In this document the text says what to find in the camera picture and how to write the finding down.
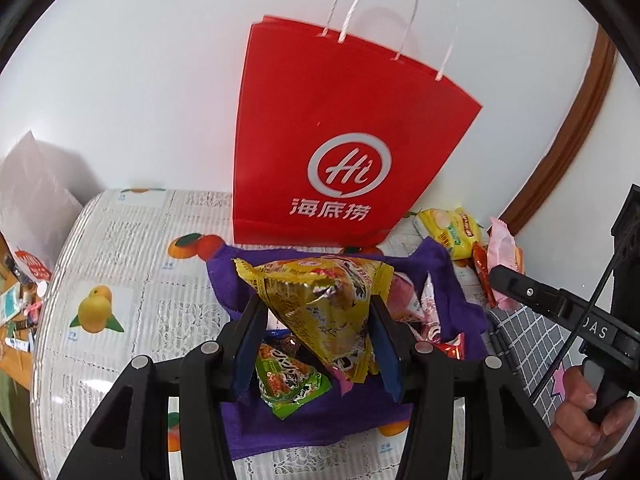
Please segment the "right hand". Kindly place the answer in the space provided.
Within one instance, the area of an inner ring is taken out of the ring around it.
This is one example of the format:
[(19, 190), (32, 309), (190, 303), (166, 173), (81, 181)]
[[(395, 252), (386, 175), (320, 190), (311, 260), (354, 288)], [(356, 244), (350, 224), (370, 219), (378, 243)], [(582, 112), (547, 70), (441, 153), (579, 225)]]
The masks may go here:
[(570, 471), (600, 460), (616, 447), (636, 419), (637, 402), (633, 398), (610, 407), (600, 425), (590, 422), (587, 412), (596, 405), (597, 396), (582, 374), (573, 366), (563, 375), (565, 400), (555, 412), (550, 432)]

